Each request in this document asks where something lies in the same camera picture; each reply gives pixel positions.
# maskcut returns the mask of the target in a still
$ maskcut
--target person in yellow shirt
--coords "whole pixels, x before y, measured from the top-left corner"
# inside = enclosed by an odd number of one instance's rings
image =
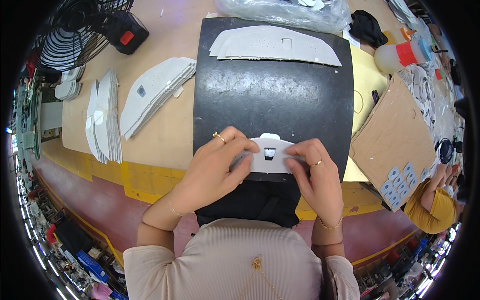
[[[454,224],[465,204],[454,200],[443,189],[452,173],[451,167],[439,164],[437,173],[431,180],[421,183],[402,210],[421,230],[436,234]]]

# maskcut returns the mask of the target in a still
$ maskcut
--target black device with red button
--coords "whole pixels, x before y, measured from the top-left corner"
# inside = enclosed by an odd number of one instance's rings
[[[149,32],[140,20],[131,12],[115,12],[112,30],[107,33],[107,39],[118,52],[132,54],[147,39]]]

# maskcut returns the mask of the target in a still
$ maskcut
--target black cutting board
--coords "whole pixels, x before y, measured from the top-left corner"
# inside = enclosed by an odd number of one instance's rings
[[[348,41],[333,34],[284,26],[325,41],[342,67],[295,60],[217,60],[209,56],[222,31],[255,25],[272,24],[231,17],[202,21],[193,103],[193,153],[212,139],[212,133],[229,125],[248,138],[264,132],[276,133],[292,143],[318,138],[342,179],[353,122]],[[251,173],[247,179],[294,181],[290,174],[271,173]]]

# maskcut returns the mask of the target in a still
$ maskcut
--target wooden table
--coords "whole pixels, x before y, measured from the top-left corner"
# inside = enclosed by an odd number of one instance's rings
[[[402,26],[383,0],[347,2],[352,12],[364,9],[373,14],[382,30]],[[109,68],[117,74],[120,120],[130,87],[140,75],[170,57],[197,58],[202,19],[217,9],[213,0],[137,0],[131,12],[146,26],[150,36],[133,55],[121,54],[110,45],[86,65],[80,94],[75,100],[63,102],[62,137],[66,148],[91,153],[84,128],[90,87],[95,79],[100,80]],[[374,52],[368,45],[361,49]],[[121,137],[123,160],[175,169],[188,167],[192,158],[194,81],[192,77],[184,83],[180,97],[168,100],[135,136],[128,141]]]

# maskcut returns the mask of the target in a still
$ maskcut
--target black apron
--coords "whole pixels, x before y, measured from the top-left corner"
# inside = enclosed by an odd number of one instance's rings
[[[196,210],[198,225],[222,218],[268,221],[292,228],[299,219],[300,200],[296,183],[245,180],[220,200]]]

